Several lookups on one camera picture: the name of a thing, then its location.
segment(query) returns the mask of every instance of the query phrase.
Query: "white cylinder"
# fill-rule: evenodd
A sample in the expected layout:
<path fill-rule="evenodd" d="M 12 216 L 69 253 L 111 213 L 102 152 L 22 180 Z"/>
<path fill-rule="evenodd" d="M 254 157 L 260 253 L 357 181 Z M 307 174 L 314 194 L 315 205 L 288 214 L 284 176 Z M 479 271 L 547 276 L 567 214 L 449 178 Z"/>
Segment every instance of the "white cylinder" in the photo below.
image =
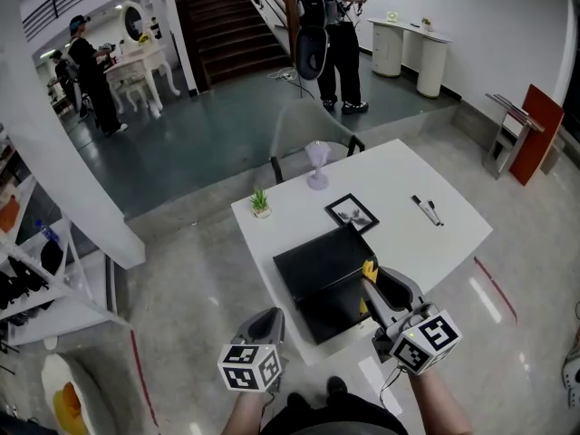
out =
<path fill-rule="evenodd" d="M 425 97 L 437 98 L 441 90 L 447 44 L 423 37 L 417 92 Z"/>
<path fill-rule="evenodd" d="M 381 76 L 401 75 L 403 30 L 378 24 L 372 27 L 372 70 Z"/>

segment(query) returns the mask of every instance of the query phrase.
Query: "black picture frame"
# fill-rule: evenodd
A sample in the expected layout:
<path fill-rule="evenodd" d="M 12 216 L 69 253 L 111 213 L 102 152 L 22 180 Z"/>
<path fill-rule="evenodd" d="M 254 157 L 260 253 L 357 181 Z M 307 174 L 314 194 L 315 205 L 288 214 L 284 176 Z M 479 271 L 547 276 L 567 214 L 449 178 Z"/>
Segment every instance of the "black picture frame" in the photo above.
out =
<path fill-rule="evenodd" d="M 364 213 L 364 215 L 371 220 L 369 224 L 367 224 L 362 228 L 359 228 L 359 224 L 353 222 L 353 225 L 358 230 L 359 234 L 364 234 L 365 232 L 371 230 L 373 227 L 379 224 L 379 219 L 377 219 L 374 216 L 374 214 L 371 211 L 369 211 L 368 208 L 358 200 L 358 198 L 356 198 L 352 193 L 349 193 L 348 195 L 345 195 L 344 197 L 337 199 L 334 203 L 331 203 L 326 208 L 324 208 L 326 212 L 330 215 L 330 217 L 334 219 L 339 226 L 344 226 L 348 224 L 350 221 L 345 221 L 342 217 L 340 217 L 338 213 L 336 213 L 334 208 L 341 205 L 347 200 L 351 200 L 354 203 L 354 205 L 356 205 L 356 207 L 358 207 Z"/>

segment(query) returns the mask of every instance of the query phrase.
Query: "staircase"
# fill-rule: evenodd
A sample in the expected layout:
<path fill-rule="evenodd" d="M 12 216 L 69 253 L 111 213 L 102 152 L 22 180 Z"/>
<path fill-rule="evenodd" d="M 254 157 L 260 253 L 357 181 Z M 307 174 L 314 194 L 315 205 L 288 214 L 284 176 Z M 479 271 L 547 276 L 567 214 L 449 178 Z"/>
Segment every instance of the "staircase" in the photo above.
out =
<path fill-rule="evenodd" d="M 251 0 L 184 0 L 210 85 L 290 60 Z"/>

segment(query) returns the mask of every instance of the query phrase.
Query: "white desk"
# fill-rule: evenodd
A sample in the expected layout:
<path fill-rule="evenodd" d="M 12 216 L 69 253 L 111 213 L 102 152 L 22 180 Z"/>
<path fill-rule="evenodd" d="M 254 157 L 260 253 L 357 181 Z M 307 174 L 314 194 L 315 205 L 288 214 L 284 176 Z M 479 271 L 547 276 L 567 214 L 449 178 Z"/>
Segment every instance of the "white desk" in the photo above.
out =
<path fill-rule="evenodd" d="M 363 235 L 382 266 L 413 279 L 427 293 L 465 260 L 489 235 L 491 227 L 431 166 L 400 140 L 324 167 L 326 190 L 314 191 L 306 176 L 267 191 L 272 216 L 257 219 L 249 198 L 232 205 L 250 253 L 286 327 L 307 364 L 317 363 L 376 330 L 367 319 L 316 345 L 304 318 L 279 275 L 273 256 L 337 227 L 324 207 L 353 193 L 380 221 Z M 435 227 L 411 201 L 432 199 L 445 223 Z"/>
<path fill-rule="evenodd" d="M 369 19 L 372 23 L 372 70 L 386 77 L 401 75 L 403 32 L 411 31 L 423 36 L 417 92 L 428 98 L 439 97 L 449 37 L 428 32 L 409 23 L 387 23 L 386 20 Z"/>
<path fill-rule="evenodd" d="M 171 72 L 169 63 L 165 60 L 165 54 L 162 51 L 163 48 L 165 48 L 165 46 L 157 46 L 152 49 L 143 46 L 143 48 L 136 51 L 136 53 L 124 54 L 123 59 L 120 62 L 105 71 L 107 81 L 110 84 L 114 84 L 118 81 L 123 81 L 129 78 L 145 77 L 147 85 L 151 90 L 151 95 L 153 95 L 155 105 L 159 111 L 163 110 L 160 95 L 157 92 L 157 87 L 153 80 L 153 70 L 159 69 L 160 66 L 163 66 L 167 75 L 169 88 L 176 96 L 181 94 L 173 84 L 173 73 Z M 131 104 L 133 104 L 131 97 L 129 97 L 130 93 L 131 92 L 127 91 L 128 98 Z"/>

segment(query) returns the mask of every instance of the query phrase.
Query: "red panel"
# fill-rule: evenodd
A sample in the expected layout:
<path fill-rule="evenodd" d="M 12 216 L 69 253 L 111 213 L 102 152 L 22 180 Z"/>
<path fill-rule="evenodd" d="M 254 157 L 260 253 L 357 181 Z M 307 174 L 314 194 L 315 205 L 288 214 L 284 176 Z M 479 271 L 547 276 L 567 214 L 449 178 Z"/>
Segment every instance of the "red panel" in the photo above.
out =
<path fill-rule="evenodd" d="M 522 185 L 526 185 L 540 167 L 550 146 L 554 141 L 558 127 L 564 118 L 564 110 L 540 91 L 535 85 L 529 86 L 526 99 L 522 109 L 529 113 L 529 116 L 536 120 L 543 128 L 544 132 L 531 130 L 524 145 L 522 145 L 510 172 L 519 180 Z"/>

